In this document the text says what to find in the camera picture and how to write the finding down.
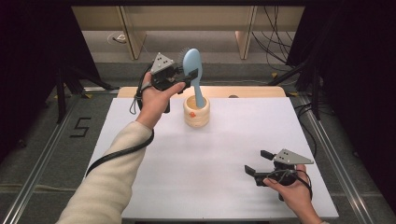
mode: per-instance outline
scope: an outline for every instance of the white tabletop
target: white tabletop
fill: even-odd
[[[90,163],[101,157],[128,122],[133,99],[117,98],[108,111]],[[155,127],[123,217],[146,220],[276,220],[295,217],[277,192],[256,187],[248,165],[271,172],[261,150],[286,148],[314,159],[289,98],[210,98],[210,121],[184,123],[183,99]],[[307,165],[318,214],[338,214],[316,164]]]

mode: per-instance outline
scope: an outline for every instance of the light blue spoon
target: light blue spoon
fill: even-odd
[[[195,102],[197,107],[203,108],[205,106],[205,100],[201,93],[201,88],[199,82],[202,77],[202,63],[201,54],[198,49],[190,49],[187,51],[183,59],[183,70],[184,74],[188,75],[191,71],[198,68],[198,77],[191,81],[191,85],[194,87],[195,91]]]

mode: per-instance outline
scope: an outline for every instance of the person's left hand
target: person's left hand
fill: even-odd
[[[146,73],[143,84],[151,81],[151,73]],[[174,94],[183,90],[186,83],[179,82],[167,89],[166,91],[158,91],[154,87],[149,87],[143,91],[143,107],[136,121],[153,129],[161,118],[163,111],[168,106],[169,99]]]

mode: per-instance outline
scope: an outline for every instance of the knit sleeve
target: knit sleeve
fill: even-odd
[[[151,130],[135,121],[115,137],[105,155],[134,147],[149,139]],[[132,184],[146,149],[107,161],[83,180],[57,223],[121,223],[132,196]]]

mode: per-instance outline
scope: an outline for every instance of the hand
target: hand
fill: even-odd
[[[143,84],[151,81],[151,73],[146,73]],[[174,94],[183,90],[186,83],[179,82],[167,89],[166,91],[158,91],[154,87],[147,88],[143,91],[143,107],[136,121],[153,129],[161,118],[163,111],[168,106],[169,99]]]
[[[296,170],[306,172],[306,167],[305,165],[299,164],[297,165]],[[297,174],[302,180],[308,183],[308,178],[304,172],[297,172]],[[296,180],[292,185],[289,186],[283,186],[276,183],[275,180],[268,178],[265,178],[263,182],[265,185],[276,190],[282,195],[286,205],[304,224],[318,224],[322,222],[311,203],[311,197],[308,188],[299,180]]]

